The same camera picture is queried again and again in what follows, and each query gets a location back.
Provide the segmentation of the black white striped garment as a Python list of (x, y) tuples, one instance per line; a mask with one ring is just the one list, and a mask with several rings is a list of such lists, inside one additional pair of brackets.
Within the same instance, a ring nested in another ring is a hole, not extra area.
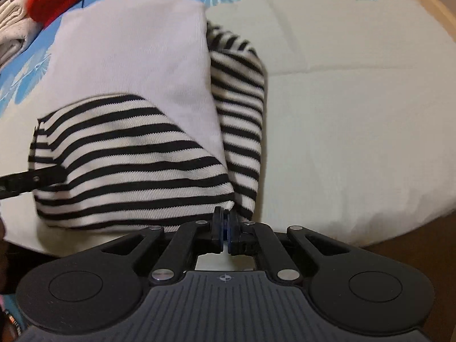
[(193, 0), (102, 0), (66, 14), (42, 79), (31, 169), (48, 226), (175, 230), (216, 208), (253, 216), (265, 73)]

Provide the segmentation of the beige folded blanket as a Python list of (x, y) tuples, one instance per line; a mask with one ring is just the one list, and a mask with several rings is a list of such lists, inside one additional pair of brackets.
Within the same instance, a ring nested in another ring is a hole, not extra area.
[(28, 14), (28, 0), (1, 3), (1, 69), (24, 52), (42, 29)]

